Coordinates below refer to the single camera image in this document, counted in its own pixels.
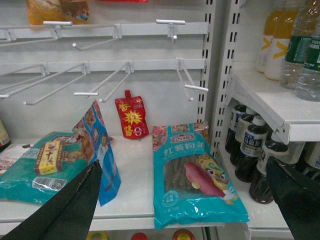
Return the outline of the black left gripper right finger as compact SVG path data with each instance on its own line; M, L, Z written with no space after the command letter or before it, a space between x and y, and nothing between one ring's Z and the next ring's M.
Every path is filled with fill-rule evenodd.
M266 179L275 203L295 240L320 238L320 185L271 156Z

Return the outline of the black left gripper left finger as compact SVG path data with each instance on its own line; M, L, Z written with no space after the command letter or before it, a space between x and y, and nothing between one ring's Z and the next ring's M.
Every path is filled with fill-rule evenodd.
M102 168L96 160L2 239L85 240L96 209L101 179Z

